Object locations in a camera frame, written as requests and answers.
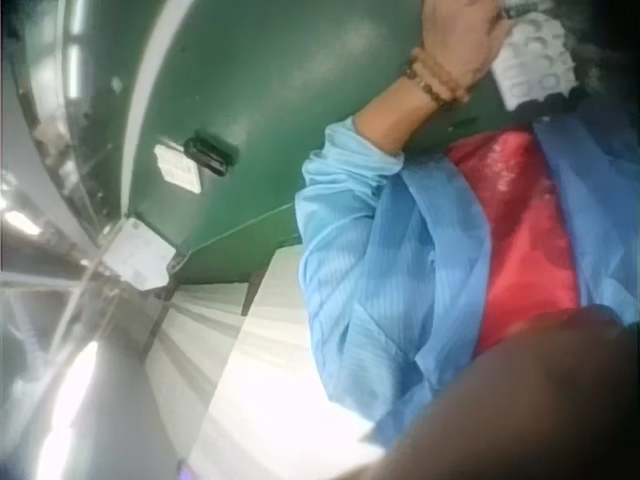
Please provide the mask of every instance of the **wall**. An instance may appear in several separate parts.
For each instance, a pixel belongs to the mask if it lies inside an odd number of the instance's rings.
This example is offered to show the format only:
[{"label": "wall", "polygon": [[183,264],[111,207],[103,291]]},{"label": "wall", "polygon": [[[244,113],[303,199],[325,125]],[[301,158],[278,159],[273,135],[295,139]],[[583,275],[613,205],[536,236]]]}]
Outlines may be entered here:
[{"label": "wall", "polygon": [[240,332],[246,292],[247,284],[181,287],[147,357],[162,421],[184,458]]}]

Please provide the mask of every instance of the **white surface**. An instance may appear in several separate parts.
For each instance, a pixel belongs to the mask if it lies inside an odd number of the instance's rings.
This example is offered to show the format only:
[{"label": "white surface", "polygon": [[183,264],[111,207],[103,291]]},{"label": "white surface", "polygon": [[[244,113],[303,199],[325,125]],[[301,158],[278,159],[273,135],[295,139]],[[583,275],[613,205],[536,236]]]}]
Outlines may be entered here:
[{"label": "white surface", "polygon": [[202,192],[198,165],[189,160],[178,150],[164,145],[156,145],[154,149],[162,178],[193,193]]},{"label": "white surface", "polygon": [[167,266],[176,249],[135,218],[129,218],[104,255],[104,263],[138,290],[169,283]]},{"label": "white surface", "polygon": [[[162,324],[162,334],[212,384],[219,382],[244,321],[240,312],[246,292],[246,283],[180,287],[171,303],[210,319],[211,324],[196,322],[175,308],[169,309]],[[188,458],[211,398],[203,403],[174,361],[156,339],[145,368],[167,434],[180,456]]]},{"label": "white surface", "polygon": [[560,22],[541,13],[524,17],[505,42],[492,70],[507,110],[577,85]]},{"label": "white surface", "polygon": [[311,355],[300,247],[276,252],[189,463],[207,480],[332,478],[378,458],[371,424],[331,404]]}]

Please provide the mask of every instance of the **red shirt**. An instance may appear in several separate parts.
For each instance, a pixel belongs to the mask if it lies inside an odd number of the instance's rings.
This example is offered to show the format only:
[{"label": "red shirt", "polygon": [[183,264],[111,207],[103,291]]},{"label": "red shirt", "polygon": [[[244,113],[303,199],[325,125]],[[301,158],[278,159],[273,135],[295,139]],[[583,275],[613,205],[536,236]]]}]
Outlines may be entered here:
[{"label": "red shirt", "polygon": [[480,354],[541,314],[578,308],[573,252],[532,133],[477,135],[456,143],[448,156],[478,198],[491,231]]}]

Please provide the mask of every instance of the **hand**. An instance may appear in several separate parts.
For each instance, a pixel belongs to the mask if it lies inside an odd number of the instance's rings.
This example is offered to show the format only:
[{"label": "hand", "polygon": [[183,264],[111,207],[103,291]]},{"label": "hand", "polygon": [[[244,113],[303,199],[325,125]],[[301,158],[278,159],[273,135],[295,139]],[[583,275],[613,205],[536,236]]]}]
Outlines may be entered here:
[{"label": "hand", "polygon": [[424,0],[424,47],[465,89],[489,71],[512,27],[500,0]]}]

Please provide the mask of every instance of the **green machine surface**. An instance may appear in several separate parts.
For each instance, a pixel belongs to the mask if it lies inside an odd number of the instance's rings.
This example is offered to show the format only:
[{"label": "green machine surface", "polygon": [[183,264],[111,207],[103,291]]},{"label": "green machine surface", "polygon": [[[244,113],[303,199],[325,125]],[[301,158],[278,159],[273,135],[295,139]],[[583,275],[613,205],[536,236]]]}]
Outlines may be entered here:
[{"label": "green machine surface", "polygon": [[[297,235],[301,165],[327,125],[393,81],[420,43],[421,0],[200,0],[180,28],[153,90],[135,158],[129,213],[188,255],[180,283],[246,280]],[[514,121],[488,77],[463,109],[419,132],[437,148]],[[200,195],[162,179],[153,149],[204,130],[234,146]]]}]

